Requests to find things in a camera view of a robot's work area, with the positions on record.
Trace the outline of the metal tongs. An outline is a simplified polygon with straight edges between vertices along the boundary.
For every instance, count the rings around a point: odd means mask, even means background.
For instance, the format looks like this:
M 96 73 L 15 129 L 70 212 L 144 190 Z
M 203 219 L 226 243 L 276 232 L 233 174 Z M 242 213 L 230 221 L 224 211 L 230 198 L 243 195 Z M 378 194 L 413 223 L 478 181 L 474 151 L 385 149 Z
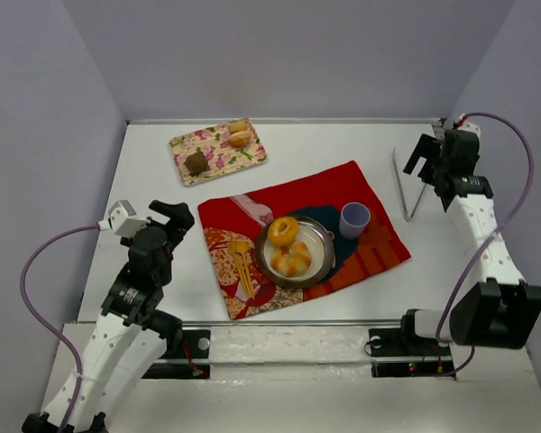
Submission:
M 402 216 L 403 216 L 403 219 L 408 223 L 414 218 L 414 216 L 417 213 L 418 207 L 419 207 L 419 205 L 421 203 L 421 200 L 424 197 L 424 194 L 426 192 L 426 184 L 424 184 L 422 189 L 420 190 L 414 206 L 411 209 L 408 209 L 406 196 L 405 196 L 405 190 L 403 189 L 402 182 L 401 182 L 401 177 L 400 177 L 400 174 L 399 174 L 399 166 L 398 166 L 398 163 L 397 163 L 397 151 L 396 151 L 396 148 L 393 148 L 393 150 L 392 150 L 391 167 L 392 167 L 392 170 L 393 170 L 394 180 L 396 181 L 396 184 L 397 184 L 398 195 L 399 195 L 399 203 L 400 203 L 400 206 L 401 206 Z

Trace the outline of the orange ring bagel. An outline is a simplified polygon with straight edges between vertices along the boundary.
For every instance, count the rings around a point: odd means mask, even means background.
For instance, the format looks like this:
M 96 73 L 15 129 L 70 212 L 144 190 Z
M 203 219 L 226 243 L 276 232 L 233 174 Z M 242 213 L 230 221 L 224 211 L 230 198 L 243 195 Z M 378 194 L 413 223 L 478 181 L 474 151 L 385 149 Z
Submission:
M 293 216 L 275 219 L 267 232 L 269 242 L 277 247 L 291 244 L 298 234 L 298 221 Z

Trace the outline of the striped twisted bread roll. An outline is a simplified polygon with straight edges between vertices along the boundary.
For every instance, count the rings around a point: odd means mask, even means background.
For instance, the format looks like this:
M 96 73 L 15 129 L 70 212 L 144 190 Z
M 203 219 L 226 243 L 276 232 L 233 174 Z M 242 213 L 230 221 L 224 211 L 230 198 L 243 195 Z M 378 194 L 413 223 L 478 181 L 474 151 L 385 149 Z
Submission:
M 304 242 L 294 241 L 276 247 L 270 261 L 271 268 L 278 274 L 294 278 L 305 273 L 312 263 L 312 256 Z

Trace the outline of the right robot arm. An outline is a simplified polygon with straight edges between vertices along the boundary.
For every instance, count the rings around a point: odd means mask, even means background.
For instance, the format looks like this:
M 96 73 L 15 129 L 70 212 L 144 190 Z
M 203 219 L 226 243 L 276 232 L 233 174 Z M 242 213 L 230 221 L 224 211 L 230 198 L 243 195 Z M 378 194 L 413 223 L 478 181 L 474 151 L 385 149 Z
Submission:
M 475 174 L 480 128 L 468 121 L 440 138 L 423 134 L 403 169 L 433 187 L 454 224 L 467 265 L 443 310 L 411 309 L 404 334 L 443 344 L 522 348 L 541 312 L 541 287 L 527 283 L 495 217 L 489 181 Z

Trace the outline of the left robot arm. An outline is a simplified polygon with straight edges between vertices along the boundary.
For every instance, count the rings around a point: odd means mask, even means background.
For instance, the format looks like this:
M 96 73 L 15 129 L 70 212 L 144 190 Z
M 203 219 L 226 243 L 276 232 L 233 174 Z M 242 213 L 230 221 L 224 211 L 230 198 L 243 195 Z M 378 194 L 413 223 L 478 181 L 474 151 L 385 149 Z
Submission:
M 36 310 L 22 286 L 31 314 L 71 352 L 75 367 L 59 392 L 39 413 L 26 417 L 24 432 L 106 432 L 121 404 L 152 364 L 182 340 L 179 318 L 159 310 L 163 289 L 172 280 L 173 251 L 195 219 L 185 203 L 154 200 L 150 210 L 165 223 L 136 214 L 116 201 L 98 231 L 109 230 L 127 247 L 127 261 L 102 302 L 84 351 Z

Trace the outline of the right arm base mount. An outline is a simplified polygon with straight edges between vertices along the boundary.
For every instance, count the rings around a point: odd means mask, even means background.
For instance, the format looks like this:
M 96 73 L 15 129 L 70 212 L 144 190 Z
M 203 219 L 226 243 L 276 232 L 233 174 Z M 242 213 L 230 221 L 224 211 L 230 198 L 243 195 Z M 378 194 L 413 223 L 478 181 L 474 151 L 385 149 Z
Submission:
M 370 328 L 363 352 L 371 358 L 373 378 L 433 377 L 454 370 L 448 346 L 428 338 L 404 336 L 397 327 Z

